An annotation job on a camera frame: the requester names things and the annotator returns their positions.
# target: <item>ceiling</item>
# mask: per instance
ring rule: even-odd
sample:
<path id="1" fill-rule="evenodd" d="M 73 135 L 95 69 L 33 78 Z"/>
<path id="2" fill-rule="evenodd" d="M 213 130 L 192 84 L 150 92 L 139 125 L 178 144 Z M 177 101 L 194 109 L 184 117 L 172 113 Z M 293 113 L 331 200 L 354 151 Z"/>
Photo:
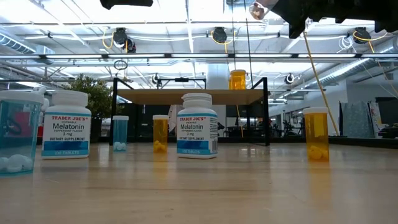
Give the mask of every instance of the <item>ceiling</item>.
<path id="1" fill-rule="evenodd" d="M 302 38 L 287 38 L 289 25 L 278 15 L 269 13 L 264 21 L 254 20 L 242 6 L 232 11 L 224 1 L 188 0 L 154 0 L 152 7 L 114 6 L 110 11 L 103 8 L 100 0 L 44 0 L 44 10 L 34 0 L 2 0 L 0 1 L 0 32 L 6 31 L 24 40 L 27 44 L 44 45 L 55 54 L 120 54 L 124 53 L 111 45 L 112 31 L 117 27 L 125 27 L 128 36 L 135 42 L 137 54 L 145 53 L 306 53 L 307 49 Z M 208 34 L 215 27 L 224 27 L 228 37 L 234 40 L 227 45 L 215 43 Z M 373 37 L 375 34 L 373 21 L 345 20 L 335 24 L 334 19 L 323 19 L 319 23 L 308 24 L 310 48 L 313 53 L 348 53 L 342 41 L 344 36 L 352 34 L 355 27 L 366 27 Z M 368 45 L 352 44 L 358 52 L 369 50 Z M 17 54 L 8 47 L 0 46 L 0 54 Z M 98 60 L 98 66 L 61 67 L 39 64 L 33 60 L 20 62 L 9 61 L 14 65 L 26 66 L 26 69 L 44 75 L 44 67 L 52 78 L 70 78 L 81 73 L 96 78 L 110 78 L 117 71 L 111 64 Z M 89 63 L 87 60 L 77 62 Z M 208 73 L 206 60 L 175 61 L 157 59 L 148 63 L 147 60 L 130 60 L 129 68 L 119 72 L 119 76 L 127 76 L 140 88 L 150 88 L 148 82 L 154 74 L 161 77 L 202 77 Z M 238 68 L 251 71 L 254 79 L 269 77 L 269 85 L 277 88 L 284 84 L 286 74 L 301 76 L 311 73 L 308 62 L 223 62 L 230 70 Z M 318 63 L 317 69 L 323 71 L 335 63 Z M 197 85 L 170 83 L 171 88 L 199 88 Z"/>

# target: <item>black metal frame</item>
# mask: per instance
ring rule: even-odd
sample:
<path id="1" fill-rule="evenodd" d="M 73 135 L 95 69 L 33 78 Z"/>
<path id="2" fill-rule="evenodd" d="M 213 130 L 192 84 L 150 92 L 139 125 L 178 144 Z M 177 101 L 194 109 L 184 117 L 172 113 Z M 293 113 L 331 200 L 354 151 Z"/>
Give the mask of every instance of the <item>black metal frame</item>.
<path id="1" fill-rule="evenodd" d="M 178 80 L 178 78 L 158 78 L 158 80 L 157 80 L 157 82 L 156 82 L 156 88 L 157 88 L 157 89 L 159 89 L 159 87 L 160 87 L 160 82 L 161 82 L 161 81 L 166 81 L 166 83 L 164 83 L 163 86 L 166 86 L 166 85 L 169 83 L 169 81 L 180 82 L 180 81 Z M 188 82 L 189 82 L 189 81 L 194 81 L 194 82 L 196 82 L 196 81 L 203 81 L 203 82 L 205 83 L 205 90 L 207 89 L 206 78 L 188 78 Z"/>
<path id="2" fill-rule="evenodd" d="M 206 83 L 206 79 L 196 79 L 196 80 L 201 80 Z M 118 82 L 123 83 L 126 85 L 128 88 L 133 90 L 133 87 L 129 86 L 126 82 L 121 80 L 120 78 L 113 78 L 113 95 L 112 95 L 112 113 L 111 113 L 111 130 L 109 134 L 109 145 L 113 145 L 113 116 L 116 115 L 116 104 L 117 104 L 117 98 L 118 98 Z M 270 145 L 270 132 L 269 132 L 269 112 L 268 112 L 268 79 L 267 77 L 261 78 L 251 89 L 255 89 L 258 85 L 263 84 L 262 88 L 262 101 L 263 101 L 263 109 L 264 113 L 262 115 L 262 120 L 263 120 L 263 126 L 264 126 L 264 143 L 266 146 Z M 251 105 L 246 105 L 247 108 L 247 124 L 248 124 L 248 133 L 251 135 L 251 127 L 250 127 L 250 109 Z M 138 115 L 138 110 L 135 111 L 135 117 Z M 134 133 L 134 141 L 138 141 L 138 119 L 136 119 L 136 128 L 135 128 L 135 133 Z M 248 138 L 242 138 L 241 140 L 244 140 L 244 142 L 249 142 L 251 137 Z"/>

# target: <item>table surface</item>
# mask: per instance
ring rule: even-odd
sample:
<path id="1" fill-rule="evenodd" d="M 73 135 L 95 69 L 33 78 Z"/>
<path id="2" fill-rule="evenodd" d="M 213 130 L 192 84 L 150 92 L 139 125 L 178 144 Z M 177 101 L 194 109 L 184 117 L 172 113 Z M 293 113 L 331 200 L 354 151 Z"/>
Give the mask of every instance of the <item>table surface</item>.
<path id="1" fill-rule="evenodd" d="M 213 105 L 250 105 L 263 97 L 263 90 L 118 90 L 118 95 L 139 105 L 182 105 L 187 93 L 207 93 Z"/>
<path id="2" fill-rule="evenodd" d="M 153 154 L 151 144 L 43 161 L 0 179 L 0 223 L 398 223 L 398 151 L 220 144 L 216 159 Z"/>

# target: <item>green plant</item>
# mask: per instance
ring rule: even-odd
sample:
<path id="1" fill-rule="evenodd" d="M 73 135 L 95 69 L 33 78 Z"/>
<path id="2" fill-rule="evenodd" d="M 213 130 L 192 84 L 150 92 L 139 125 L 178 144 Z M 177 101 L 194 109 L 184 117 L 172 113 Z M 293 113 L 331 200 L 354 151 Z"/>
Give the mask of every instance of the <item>green plant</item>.
<path id="1" fill-rule="evenodd" d="M 112 111 L 112 90 L 106 86 L 106 82 L 106 80 L 96 80 L 80 74 L 74 82 L 64 87 L 66 90 L 87 93 L 87 108 L 91 111 L 92 118 L 105 119 L 111 117 Z"/>

